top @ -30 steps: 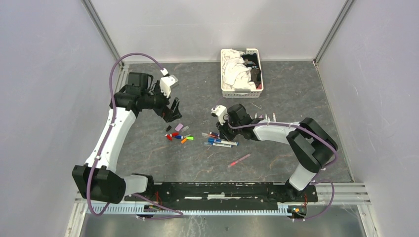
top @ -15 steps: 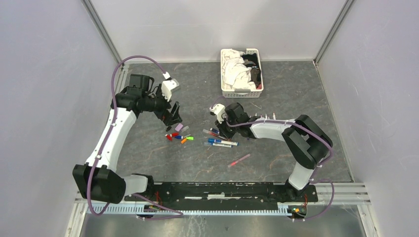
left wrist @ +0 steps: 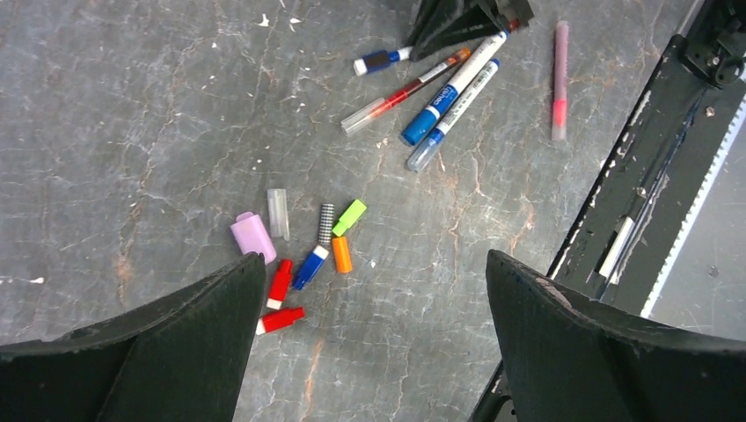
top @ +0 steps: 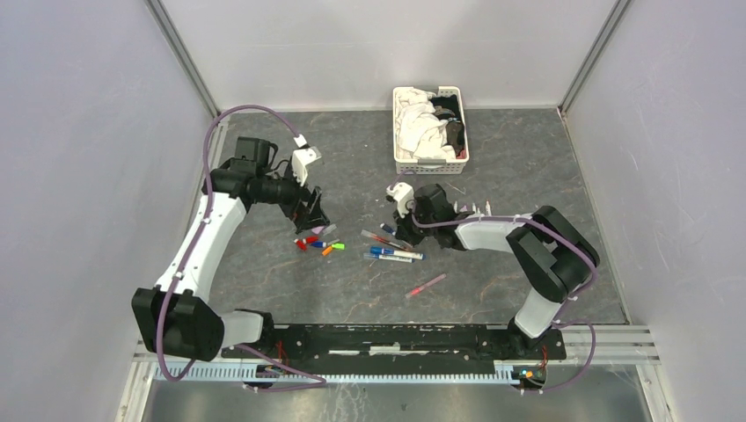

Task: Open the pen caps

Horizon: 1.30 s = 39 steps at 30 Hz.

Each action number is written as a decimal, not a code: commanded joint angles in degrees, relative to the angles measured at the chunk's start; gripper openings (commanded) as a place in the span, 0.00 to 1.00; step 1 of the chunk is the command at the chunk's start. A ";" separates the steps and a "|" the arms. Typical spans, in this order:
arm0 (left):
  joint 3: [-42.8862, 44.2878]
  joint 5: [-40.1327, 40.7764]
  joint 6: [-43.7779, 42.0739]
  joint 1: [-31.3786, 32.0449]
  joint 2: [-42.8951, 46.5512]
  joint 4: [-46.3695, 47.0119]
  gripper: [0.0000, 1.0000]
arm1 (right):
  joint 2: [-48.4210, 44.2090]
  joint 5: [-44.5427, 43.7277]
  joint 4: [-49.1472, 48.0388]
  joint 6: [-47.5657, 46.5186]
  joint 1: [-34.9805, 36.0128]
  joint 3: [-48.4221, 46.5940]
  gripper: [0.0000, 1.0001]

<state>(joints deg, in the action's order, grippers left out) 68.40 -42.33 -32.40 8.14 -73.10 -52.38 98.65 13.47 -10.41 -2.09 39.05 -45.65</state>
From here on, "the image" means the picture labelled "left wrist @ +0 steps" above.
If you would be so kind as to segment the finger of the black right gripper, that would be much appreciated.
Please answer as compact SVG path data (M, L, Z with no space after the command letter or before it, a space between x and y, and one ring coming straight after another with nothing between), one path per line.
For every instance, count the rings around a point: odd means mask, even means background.
M406 46L409 59L422 60L433 53L500 31L498 1L423 0Z
M480 8L496 27L514 33L535 17L528 0L480 0Z

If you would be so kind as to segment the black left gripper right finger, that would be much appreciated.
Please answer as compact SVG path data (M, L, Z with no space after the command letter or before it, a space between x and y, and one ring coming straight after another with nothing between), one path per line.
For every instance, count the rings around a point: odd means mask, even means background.
M745 344L588 298L508 254L486 290L521 421L742 421Z

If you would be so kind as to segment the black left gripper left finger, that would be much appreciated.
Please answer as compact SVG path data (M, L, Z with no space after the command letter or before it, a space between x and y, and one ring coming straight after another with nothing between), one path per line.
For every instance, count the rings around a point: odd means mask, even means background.
M251 253L106 321L3 346L2 420L232 420L266 281Z

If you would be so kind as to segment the dark blue capped marker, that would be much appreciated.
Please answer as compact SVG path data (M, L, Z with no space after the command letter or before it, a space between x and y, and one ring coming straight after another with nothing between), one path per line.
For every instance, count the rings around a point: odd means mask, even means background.
M413 50L412 46L396 50L378 50L353 61L353 70L357 76L378 72L397 62L406 61Z

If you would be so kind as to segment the blue capped thick marker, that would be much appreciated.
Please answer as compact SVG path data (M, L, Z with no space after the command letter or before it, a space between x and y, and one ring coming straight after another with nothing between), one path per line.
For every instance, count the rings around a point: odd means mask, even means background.
M500 31L496 35L483 40L458 71L431 99L429 104L405 127L400 135L405 143L416 146L424 139L441 117L453 106L465 87L493 58L508 37L509 32Z

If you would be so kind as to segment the red marker cap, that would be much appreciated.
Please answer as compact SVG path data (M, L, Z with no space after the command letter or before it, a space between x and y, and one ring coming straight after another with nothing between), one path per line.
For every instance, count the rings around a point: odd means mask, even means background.
M269 332L291 326L295 321L305 317L303 307L279 309L261 316L255 334L263 335Z
M279 310L285 301L293 279L294 263L290 259L282 259L274 273L269 288L266 306L270 309Z

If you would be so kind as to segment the clear blue ballpoint pen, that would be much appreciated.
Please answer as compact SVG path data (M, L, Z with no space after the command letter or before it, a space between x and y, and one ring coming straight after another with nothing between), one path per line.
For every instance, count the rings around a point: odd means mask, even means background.
M439 120L408 158L406 167L409 171L422 172L439 150L449 131L456 125L466 109L482 92L487 83L498 72L501 64L496 58L491 59L465 88L449 111Z

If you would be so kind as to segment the clear red ballpoint pen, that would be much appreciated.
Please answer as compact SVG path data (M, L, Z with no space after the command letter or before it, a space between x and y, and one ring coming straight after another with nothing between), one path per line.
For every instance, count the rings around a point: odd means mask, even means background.
M386 98L378 98L363 107L361 110L348 116L340 123L341 129L346 135L352 135L358 132L368 126L377 117L401 104L422 88L431 84L440 76L446 74L449 70L465 62L471 55L472 51L468 47L459 49L447 59L439 62L431 70L418 78L415 78L390 96Z

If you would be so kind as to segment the pink gel pen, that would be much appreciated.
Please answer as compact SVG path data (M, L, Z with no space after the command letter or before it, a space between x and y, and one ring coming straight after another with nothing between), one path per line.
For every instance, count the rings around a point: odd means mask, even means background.
M567 62L569 24L561 20L555 28L552 139L564 141L567 138Z

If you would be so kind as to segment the purple highlighter cap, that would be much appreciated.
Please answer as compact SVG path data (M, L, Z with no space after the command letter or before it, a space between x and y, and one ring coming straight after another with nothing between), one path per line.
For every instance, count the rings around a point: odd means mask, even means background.
M242 254L261 254L266 265L275 261L277 252L260 215L253 212L238 215L230 231Z

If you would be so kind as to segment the blue marker cap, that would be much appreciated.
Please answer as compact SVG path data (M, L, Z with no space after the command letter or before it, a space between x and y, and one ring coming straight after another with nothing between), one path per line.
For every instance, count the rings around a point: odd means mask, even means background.
M329 250L322 245L317 245L305 258L301 267L297 270L291 286L295 290L303 290L309 284L329 256Z

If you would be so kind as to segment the clear purple pen cap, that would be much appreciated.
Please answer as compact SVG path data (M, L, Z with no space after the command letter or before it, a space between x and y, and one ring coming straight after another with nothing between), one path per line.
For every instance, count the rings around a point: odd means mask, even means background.
M267 205L271 236L288 241L289 211L286 190L281 188L268 189Z

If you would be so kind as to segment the orange marker cap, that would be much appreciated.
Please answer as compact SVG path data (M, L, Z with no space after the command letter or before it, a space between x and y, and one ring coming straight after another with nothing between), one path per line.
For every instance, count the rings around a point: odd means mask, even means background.
M350 273L353 270L347 239L337 236L332 239L333 255L338 273Z

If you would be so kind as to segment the checkered pen cap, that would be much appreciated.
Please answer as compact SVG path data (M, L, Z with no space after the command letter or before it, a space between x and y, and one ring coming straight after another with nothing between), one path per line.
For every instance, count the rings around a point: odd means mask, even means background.
M323 246L330 246L333 235L334 224L334 204L322 203L319 213L318 223L318 243Z

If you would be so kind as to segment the green marker cap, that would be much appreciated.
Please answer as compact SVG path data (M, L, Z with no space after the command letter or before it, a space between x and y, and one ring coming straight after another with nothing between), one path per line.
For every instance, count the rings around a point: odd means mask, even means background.
M343 236L356 224L366 210L367 206L361 200L354 200L334 224L332 233L335 236Z

